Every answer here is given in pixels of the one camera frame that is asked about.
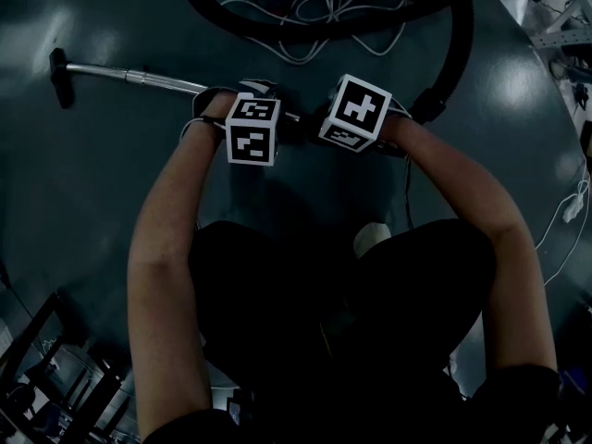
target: black and white pattern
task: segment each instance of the black and white pattern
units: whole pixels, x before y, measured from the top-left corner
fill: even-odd
[[[255,127],[231,127],[230,147],[232,161],[267,163],[271,131]]]
[[[239,101],[232,118],[245,120],[271,120],[276,108],[275,100],[242,99]]]
[[[355,133],[351,133],[346,129],[336,127],[335,125],[332,125],[327,130],[324,138],[330,142],[338,144],[339,146],[343,146],[344,148],[349,148],[350,150],[354,151],[358,151],[364,144],[368,143],[366,138],[356,135]]]
[[[383,113],[387,97],[351,80],[344,83],[347,85],[339,101],[335,118],[373,133]]]

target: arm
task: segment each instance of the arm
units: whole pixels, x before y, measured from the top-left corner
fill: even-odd
[[[387,118],[382,137],[404,149],[458,217],[491,240],[497,266],[483,313],[488,367],[556,369],[537,251],[510,194],[482,166],[411,120]]]
[[[221,93],[205,113],[225,117],[234,99]],[[215,152],[214,129],[194,123],[148,194],[131,241],[129,344],[142,439],[181,416],[211,407],[187,260]]]

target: black shirt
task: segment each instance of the black shirt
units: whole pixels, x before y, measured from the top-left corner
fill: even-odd
[[[352,389],[339,402],[310,396],[299,411],[285,406],[288,419],[263,442],[478,442],[538,443],[550,424],[559,379],[555,372],[521,366],[490,374],[472,399],[464,401],[445,374],[400,376],[390,384]],[[286,403],[275,403],[282,408]],[[145,444],[242,443],[242,433],[223,411],[192,413],[164,425]]]

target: dark green floor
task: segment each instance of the dark green floor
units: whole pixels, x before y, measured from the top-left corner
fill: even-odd
[[[557,203],[575,190],[581,150],[558,90],[502,4],[475,0],[475,13],[470,64],[449,109],[429,128],[500,179],[538,239]],[[295,68],[213,27],[185,0],[0,0],[1,256],[15,289],[33,312],[50,292],[61,291],[94,335],[127,347],[126,260],[134,220],[191,115],[191,99],[182,94],[84,77],[75,79],[75,106],[63,111],[49,81],[53,48],[77,62],[147,65],[205,84],[278,80],[312,110],[345,72],[409,105],[435,80],[449,40],[450,14],[443,11],[409,24],[387,57],[343,41]],[[230,219],[279,239],[363,220],[387,221],[393,232],[406,228],[401,160],[313,145],[280,146],[271,169],[229,166],[225,158],[219,153],[211,171],[202,224]],[[452,216],[416,168],[410,196],[416,225]],[[546,276],[571,248],[582,220],[558,222],[549,235],[540,255]],[[555,330],[582,301],[582,290],[591,289],[591,232],[548,286]],[[396,274],[396,258],[392,269]],[[26,315],[0,294],[14,335]],[[466,393],[485,376],[483,355],[476,328],[459,354],[456,379]]]

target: white cube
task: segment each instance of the white cube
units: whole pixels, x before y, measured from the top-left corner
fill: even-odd
[[[376,141],[392,95],[378,87],[346,74],[319,138],[359,153]]]
[[[271,167],[276,158],[280,101],[239,93],[226,118],[228,162]]]

